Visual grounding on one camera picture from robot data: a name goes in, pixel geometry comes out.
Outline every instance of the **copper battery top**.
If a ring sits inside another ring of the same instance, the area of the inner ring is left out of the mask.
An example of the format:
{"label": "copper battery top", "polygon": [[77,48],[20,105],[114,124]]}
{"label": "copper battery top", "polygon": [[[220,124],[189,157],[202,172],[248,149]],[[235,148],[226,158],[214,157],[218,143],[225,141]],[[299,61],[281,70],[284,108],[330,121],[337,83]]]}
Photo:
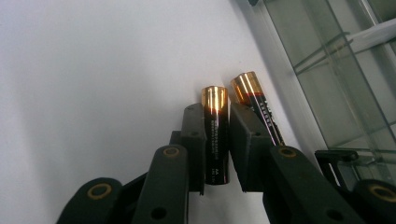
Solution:
{"label": "copper battery top", "polygon": [[231,85],[240,104],[250,105],[250,94],[263,94],[262,87],[254,72],[242,73],[231,80]]}
{"label": "copper battery top", "polygon": [[210,86],[202,89],[202,105],[216,111],[228,111],[227,88]]}

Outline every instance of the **screw hole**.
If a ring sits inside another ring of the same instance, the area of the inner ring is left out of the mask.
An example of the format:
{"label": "screw hole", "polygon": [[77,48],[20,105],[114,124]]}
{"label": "screw hole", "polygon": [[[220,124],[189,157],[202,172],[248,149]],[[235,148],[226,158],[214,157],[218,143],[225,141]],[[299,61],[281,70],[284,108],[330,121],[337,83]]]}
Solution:
{"label": "screw hole", "polygon": [[288,158],[293,158],[297,156],[297,153],[291,149],[288,148],[281,148],[279,150],[280,155],[284,156],[284,157],[288,157]]}
{"label": "screw hole", "polygon": [[342,215],[340,212],[338,212],[337,210],[334,210],[334,209],[328,210],[328,211],[326,212],[326,215],[327,215],[329,218],[331,218],[332,220],[335,220],[335,221],[342,221],[342,220],[344,220],[343,215]]}
{"label": "screw hole", "polygon": [[166,209],[158,207],[151,211],[151,217],[156,220],[160,220],[166,217]]}
{"label": "screw hole", "polygon": [[369,190],[374,194],[375,197],[389,203],[396,203],[396,193],[384,186],[372,185]]}

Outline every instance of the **glass shelf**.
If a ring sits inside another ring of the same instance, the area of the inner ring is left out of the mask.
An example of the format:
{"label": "glass shelf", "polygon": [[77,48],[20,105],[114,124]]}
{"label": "glass shelf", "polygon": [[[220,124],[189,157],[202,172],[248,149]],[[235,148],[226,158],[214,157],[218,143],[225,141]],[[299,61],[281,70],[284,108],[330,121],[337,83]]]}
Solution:
{"label": "glass shelf", "polygon": [[264,0],[329,149],[357,179],[396,180],[394,0]]}

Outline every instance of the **battery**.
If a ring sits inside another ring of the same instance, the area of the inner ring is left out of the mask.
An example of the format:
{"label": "battery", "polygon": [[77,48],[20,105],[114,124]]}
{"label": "battery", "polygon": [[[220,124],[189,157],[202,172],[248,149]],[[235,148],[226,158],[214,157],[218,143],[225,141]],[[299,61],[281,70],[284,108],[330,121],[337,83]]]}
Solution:
{"label": "battery", "polygon": [[285,146],[256,74],[254,72],[242,73],[231,81],[231,85],[239,103],[250,106],[262,121],[271,135],[273,144],[275,146]]}
{"label": "battery", "polygon": [[205,118],[205,182],[223,185],[229,179],[228,145],[228,91],[224,87],[210,86],[202,89]]}

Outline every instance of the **white wall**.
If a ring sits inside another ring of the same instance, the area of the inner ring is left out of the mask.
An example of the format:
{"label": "white wall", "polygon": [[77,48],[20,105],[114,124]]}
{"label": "white wall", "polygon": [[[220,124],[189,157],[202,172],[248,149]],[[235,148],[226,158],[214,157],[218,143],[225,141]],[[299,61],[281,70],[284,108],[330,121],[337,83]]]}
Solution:
{"label": "white wall", "polygon": [[[54,223],[89,180],[145,173],[201,88],[242,72],[297,147],[241,8],[253,13],[248,0],[1,1],[0,223]],[[267,222],[230,170],[191,195],[190,223]]]}

